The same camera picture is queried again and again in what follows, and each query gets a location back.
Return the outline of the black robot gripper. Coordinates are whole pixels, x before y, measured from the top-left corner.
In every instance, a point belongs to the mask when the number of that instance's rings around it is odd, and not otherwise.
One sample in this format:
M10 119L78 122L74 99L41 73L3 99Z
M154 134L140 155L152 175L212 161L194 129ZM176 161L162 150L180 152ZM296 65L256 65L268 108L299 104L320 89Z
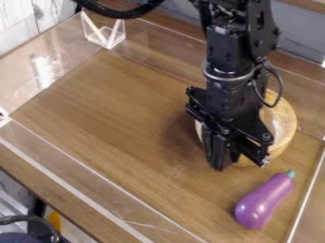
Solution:
M212 168L222 171L239 162L240 153L260 167L269 162L268 148L275 136L261 118L267 106L268 77L208 79L208 87L188 88L186 110L202 125L202 143Z

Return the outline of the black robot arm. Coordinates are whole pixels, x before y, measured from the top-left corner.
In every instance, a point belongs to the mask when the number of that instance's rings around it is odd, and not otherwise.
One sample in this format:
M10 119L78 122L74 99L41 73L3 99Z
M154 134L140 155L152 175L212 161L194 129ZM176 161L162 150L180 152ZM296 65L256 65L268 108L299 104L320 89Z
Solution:
M197 0L196 7L208 44L208 85L188 88L186 110L201 125L206 159L218 171L241 157L264 167L275 136L261 109L279 104L265 99L268 77L279 74L268 54L281 35L271 0Z

